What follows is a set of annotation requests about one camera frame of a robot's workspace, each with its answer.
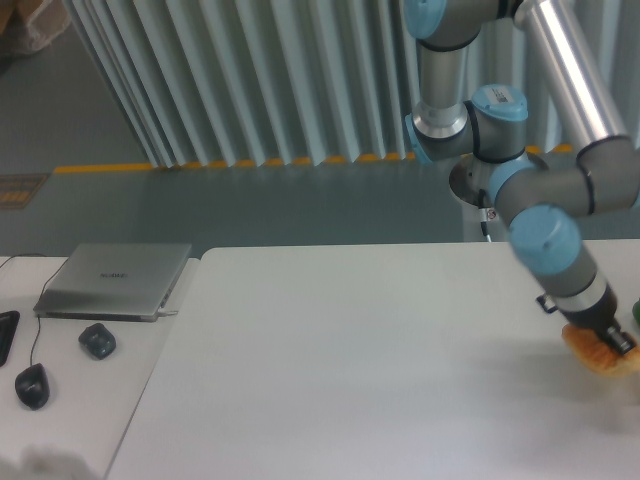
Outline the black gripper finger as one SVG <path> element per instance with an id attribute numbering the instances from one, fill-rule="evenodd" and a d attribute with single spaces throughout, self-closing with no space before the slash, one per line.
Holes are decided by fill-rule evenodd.
<path id="1" fill-rule="evenodd" d="M 619 327 L 608 327 L 604 340 L 619 356 L 625 356 L 635 348 L 632 336 Z"/>

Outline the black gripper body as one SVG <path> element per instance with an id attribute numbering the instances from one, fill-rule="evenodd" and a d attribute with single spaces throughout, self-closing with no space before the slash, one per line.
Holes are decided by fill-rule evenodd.
<path id="1" fill-rule="evenodd" d="M 620 324 L 616 319 L 617 297 L 606 288 L 601 298 L 585 308 L 562 307 L 562 312 L 570 324 L 582 329 L 593 330 L 599 337 L 604 338 L 612 331 L 620 331 Z"/>

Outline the white sleeved forearm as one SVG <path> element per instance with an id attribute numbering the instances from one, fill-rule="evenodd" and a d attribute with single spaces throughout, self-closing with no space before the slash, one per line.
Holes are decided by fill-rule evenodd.
<path id="1" fill-rule="evenodd" d="M 101 479 L 84 458 L 52 448 L 28 448 L 18 459 L 1 456 L 2 479 Z"/>

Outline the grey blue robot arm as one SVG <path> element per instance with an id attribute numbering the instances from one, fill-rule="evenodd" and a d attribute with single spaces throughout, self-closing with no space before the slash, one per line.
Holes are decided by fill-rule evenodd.
<path id="1" fill-rule="evenodd" d="M 419 52 L 420 99 L 406 119 L 416 157 L 471 158 L 467 185 L 493 208 L 511 247 L 568 323 L 619 358 L 637 343 L 616 318 L 614 291 L 583 243 L 580 216 L 639 203 L 639 155 L 565 1 L 407 1 L 404 23 Z M 511 19 L 537 54 L 576 163 L 551 170 L 528 155 L 527 101 L 490 84 L 463 92 L 470 45 L 482 27 Z"/>

